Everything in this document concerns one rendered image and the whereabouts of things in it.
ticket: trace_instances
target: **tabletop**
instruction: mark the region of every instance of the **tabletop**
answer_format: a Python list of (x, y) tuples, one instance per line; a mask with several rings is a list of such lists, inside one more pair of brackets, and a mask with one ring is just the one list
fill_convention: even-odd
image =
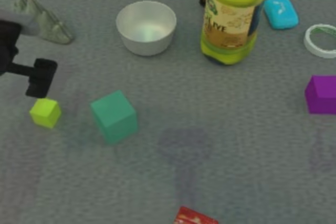
[[(291, 0), (300, 17), (291, 30), (272, 30), (263, 14), (254, 51), (230, 67), (200, 51), (198, 0), (154, 0), (178, 25), (152, 58), (128, 52), (115, 27), (118, 11), (139, 0), (38, 1), (76, 40), (17, 43), (17, 63), (59, 63), (48, 97), (62, 116), (52, 130), (30, 118), (27, 79), (1, 76), (1, 223), (172, 223), (185, 205), (222, 224), (334, 224), (336, 119), (310, 115), (304, 90), (312, 74), (335, 74), (336, 61), (303, 45), (309, 26), (336, 22), (334, 0)], [(139, 131), (107, 145), (89, 104), (116, 90)]]

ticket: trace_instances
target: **red object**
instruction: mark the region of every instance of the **red object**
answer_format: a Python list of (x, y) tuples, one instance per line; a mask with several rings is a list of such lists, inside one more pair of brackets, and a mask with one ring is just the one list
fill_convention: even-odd
[(186, 207), (181, 207), (174, 224), (218, 224), (218, 221)]

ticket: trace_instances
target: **purple block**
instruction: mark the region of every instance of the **purple block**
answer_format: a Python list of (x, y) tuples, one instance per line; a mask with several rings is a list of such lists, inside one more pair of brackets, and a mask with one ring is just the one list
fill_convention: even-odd
[(305, 90), (311, 114), (336, 114), (336, 76), (312, 76)]

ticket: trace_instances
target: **gray table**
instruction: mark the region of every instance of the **gray table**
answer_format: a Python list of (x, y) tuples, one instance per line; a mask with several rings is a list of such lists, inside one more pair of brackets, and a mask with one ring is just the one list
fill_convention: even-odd
[[(9, 8), (13, 0), (0, 0)], [(307, 113), (312, 74), (336, 61), (302, 43), (313, 24), (335, 24), (335, 0), (292, 0), (293, 30), (265, 17), (253, 53), (222, 68), (199, 49), (198, 0), (155, 0), (178, 17), (169, 50), (129, 53), (114, 19), (138, 0), (39, 0), (75, 31), (69, 46), (22, 36), (16, 62), (55, 59), (49, 97), (63, 115), (53, 130), (35, 126), (27, 79), (0, 78), (1, 224), (172, 223), (180, 205), (225, 223), (334, 224), (336, 119)], [(122, 90), (140, 131), (104, 143), (89, 103)]]

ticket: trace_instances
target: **lime green cube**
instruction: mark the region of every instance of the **lime green cube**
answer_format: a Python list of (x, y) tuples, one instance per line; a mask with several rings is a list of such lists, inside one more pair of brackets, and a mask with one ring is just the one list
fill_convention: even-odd
[(93, 103), (96, 123), (109, 144), (115, 144), (138, 131), (136, 111), (118, 90)]
[(57, 101), (43, 98), (37, 99), (29, 114), (35, 124), (52, 129), (61, 116), (61, 109)]

